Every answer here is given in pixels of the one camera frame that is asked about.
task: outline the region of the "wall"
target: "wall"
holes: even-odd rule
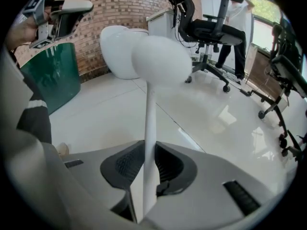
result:
[[[170,7],[168,0],[90,1],[94,4],[94,10],[82,19],[73,35],[57,42],[75,44],[79,74],[83,76],[83,81],[108,72],[99,45],[99,35],[103,28],[123,25],[128,28],[147,29],[145,17]],[[194,2],[195,17],[201,18],[201,0]],[[40,51],[21,46],[16,51],[16,57],[20,65],[23,65]]]

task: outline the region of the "chair leg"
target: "chair leg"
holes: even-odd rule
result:
[[[215,67],[210,66],[209,64],[206,64],[205,69],[207,69],[209,72],[213,73],[215,76],[217,76],[220,80],[226,83],[226,86],[229,84],[229,81],[219,72],[218,69]]]
[[[209,72],[217,76],[220,80],[226,83],[226,85],[223,87],[224,92],[228,93],[230,91],[230,87],[228,86],[229,81],[215,67],[212,67],[204,62],[193,62],[192,65],[193,65],[192,73],[199,71],[199,70],[202,70],[202,71],[208,70]],[[189,77],[185,82],[189,83],[191,81],[192,79],[191,77]]]
[[[267,97],[267,96],[265,96],[265,95],[263,95],[263,94],[261,94],[261,93],[255,91],[255,90],[250,91],[250,92],[249,92],[249,95],[251,96],[252,93],[254,93],[254,94],[256,94],[257,96],[259,96],[259,97],[261,98],[261,102],[266,101],[266,102],[269,103],[270,105],[273,105],[273,104],[275,103],[274,100],[270,99],[269,97]]]
[[[287,128],[286,128],[286,124],[284,122],[284,119],[283,119],[283,115],[282,115],[282,112],[280,111],[279,107],[278,106],[275,106],[274,107],[274,111],[276,112],[279,120],[280,120],[280,124],[281,126],[283,127],[283,138],[286,138],[288,136],[288,131],[287,131]]]
[[[259,96],[261,98],[261,102],[264,102],[266,101],[267,103],[269,103],[271,106],[265,110],[265,111],[260,111],[258,116],[259,118],[263,119],[265,117],[265,115],[271,111],[275,111],[278,118],[279,118],[279,124],[280,126],[283,127],[283,134],[281,134],[279,136],[279,140],[281,142],[281,144],[283,143],[284,145],[281,145],[281,147],[285,147],[286,146],[286,140],[285,138],[288,136],[288,131],[287,131],[287,128],[286,128],[286,124],[284,122],[284,119],[283,119],[283,115],[282,115],[282,112],[280,111],[279,107],[278,107],[278,102],[279,102],[279,99],[277,99],[276,101],[270,99],[269,97],[255,91],[255,90],[252,90],[249,92],[249,95],[251,96],[252,93],[255,93],[257,96]]]

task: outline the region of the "chair caster wheel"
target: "chair caster wheel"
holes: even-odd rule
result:
[[[281,134],[280,136],[279,136],[279,146],[281,147],[281,148],[286,148],[287,147],[287,140],[286,140],[286,138],[284,137],[284,134]]]
[[[261,110],[260,112],[258,112],[258,117],[260,119],[264,119],[264,117],[265,117],[264,111]]]
[[[225,93],[228,93],[228,92],[230,91],[230,87],[229,87],[228,85],[225,85],[225,86],[223,87],[223,91],[224,91]]]
[[[286,157],[288,155],[288,149],[283,149],[282,150],[282,156]]]
[[[283,140],[284,139],[284,134],[280,134],[280,136],[278,137],[279,140]]]
[[[191,83],[191,82],[192,82],[192,77],[189,76],[189,77],[187,78],[187,80],[185,80],[184,82],[185,82],[185,83]]]

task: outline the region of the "white floor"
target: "white floor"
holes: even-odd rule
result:
[[[229,160],[275,194],[284,189],[285,160],[280,155],[276,114],[264,120],[264,106],[232,86],[197,72],[191,84],[158,88],[157,139]],[[82,84],[80,93],[54,112],[52,139],[70,153],[104,149],[144,139],[146,83],[107,74]]]

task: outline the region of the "chair seat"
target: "chair seat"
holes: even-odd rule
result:
[[[244,32],[229,25],[223,25],[222,33],[213,37],[211,33],[215,25],[216,22],[212,21],[194,20],[190,23],[188,28],[189,36],[206,43],[212,42],[224,45],[238,45],[245,40]]]

